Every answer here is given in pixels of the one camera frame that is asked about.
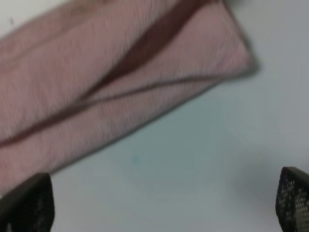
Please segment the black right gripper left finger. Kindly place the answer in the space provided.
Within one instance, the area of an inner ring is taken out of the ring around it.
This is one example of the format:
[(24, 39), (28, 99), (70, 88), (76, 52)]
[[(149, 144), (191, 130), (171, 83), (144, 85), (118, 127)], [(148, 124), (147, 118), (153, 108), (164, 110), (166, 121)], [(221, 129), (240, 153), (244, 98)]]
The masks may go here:
[(51, 177), (38, 173), (0, 200), (2, 232), (50, 232), (55, 219)]

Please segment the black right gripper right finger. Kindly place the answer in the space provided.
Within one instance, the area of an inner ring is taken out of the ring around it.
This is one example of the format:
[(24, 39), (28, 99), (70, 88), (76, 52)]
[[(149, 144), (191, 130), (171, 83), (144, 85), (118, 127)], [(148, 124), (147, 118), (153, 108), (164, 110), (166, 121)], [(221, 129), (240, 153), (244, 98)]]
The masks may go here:
[(275, 209), (282, 231), (309, 231), (308, 173), (296, 167), (282, 168)]

